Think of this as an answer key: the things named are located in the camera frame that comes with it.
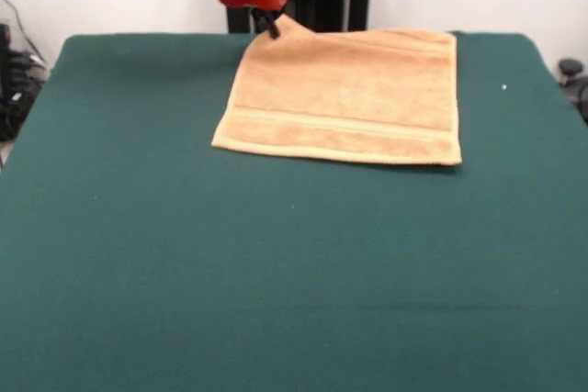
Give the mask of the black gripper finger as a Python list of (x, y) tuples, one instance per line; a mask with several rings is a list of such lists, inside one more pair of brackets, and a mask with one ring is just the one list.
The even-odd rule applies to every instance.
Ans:
[(265, 11), (259, 8), (254, 10), (254, 30), (261, 34), (267, 32), (271, 39), (278, 39), (280, 31), (277, 26), (277, 19), (281, 16), (282, 11)]

